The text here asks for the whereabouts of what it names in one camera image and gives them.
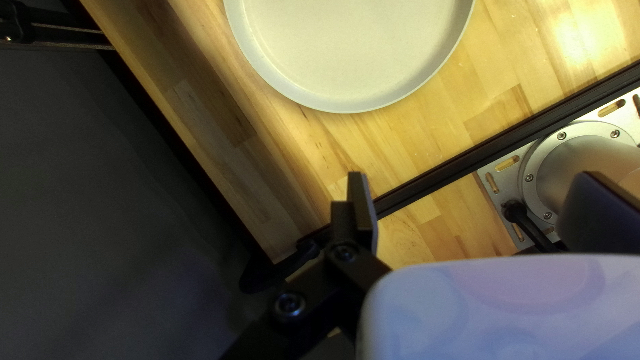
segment black bracket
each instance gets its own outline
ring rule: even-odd
[[[358,244],[375,254],[378,246],[377,218],[366,175],[359,172],[349,173],[347,201],[344,203],[353,207],[350,213],[353,213],[355,227],[353,234],[350,233],[348,237],[352,237]],[[307,261],[315,259],[320,254],[320,250],[325,248],[326,245],[326,241],[316,241],[313,238],[306,239],[296,245],[297,251],[295,253],[277,264],[273,264],[268,259],[260,256],[252,256],[240,277],[240,290],[248,294],[257,293],[281,283],[283,279],[293,274]]]
[[[298,359],[336,327],[355,340],[364,297],[390,268],[366,246],[377,239],[366,177],[349,173],[348,189],[348,201],[332,202],[323,260],[283,285],[221,359]]]

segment silver mounting plate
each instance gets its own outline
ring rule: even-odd
[[[489,198],[491,198],[493,206],[500,215],[500,219],[518,250],[526,249],[534,244],[531,239],[502,216],[502,204],[509,200],[519,200],[525,203],[528,208],[529,218],[547,234],[549,240],[552,242],[560,240],[554,228],[557,215],[552,213],[550,218],[543,219],[544,214],[551,211],[541,204],[535,190],[535,179],[537,178],[536,175],[540,163],[563,140],[580,135],[605,136],[613,129],[620,130],[620,135],[616,140],[640,145],[640,116],[638,115],[640,98],[636,94],[640,94],[640,88],[636,88],[609,104],[575,119],[555,133],[528,143],[477,170],[484,189],[487,191]],[[589,122],[590,124],[577,126],[581,122]],[[569,127],[573,127],[575,131],[569,131]],[[560,132],[565,132],[566,138],[559,140],[557,136]],[[513,163],[515,159],[517,159],[517,162],[514,164],[507,167],[504,166],[504,163]],[[503,166],[498,168],[500,169],[498,171],[496,167],[501,164]],[[532,174],[533,177],[526,181],[525,177],[528,174]]]

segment wood grain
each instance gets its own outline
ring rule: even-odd
[[[272,259],[327,223],[346,173],[380,195],[640,58],[637,0],[477,0],[460,44],[414,94],[333,114],[248,64],[222,0],[82,0]],[[473,175],[380,221],[394,268],[515,251]]]

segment wooden tabletop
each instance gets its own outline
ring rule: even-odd
[[[329,221],[348,171],[381,195],[640,58],[637,0],[477,0],[424,86],[334,114],[262,80],[222,0],[81,1],[275,261]],[[394,268],[515,251],[473,175],[379,225],[378,255]]]

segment circular flange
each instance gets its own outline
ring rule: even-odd
[[[578,121],[563,127],[546,138],[538,140],[524,156],[518,173],[518,191],[524,203],[540,220],[551,225],[556,224],[557,214],[546,207],[538,197],[536,183],[538,169],[549,153],[561,143],[584,135],[597,135],[612,141],[636,146],[634,139],[622,128],[604,121]]]

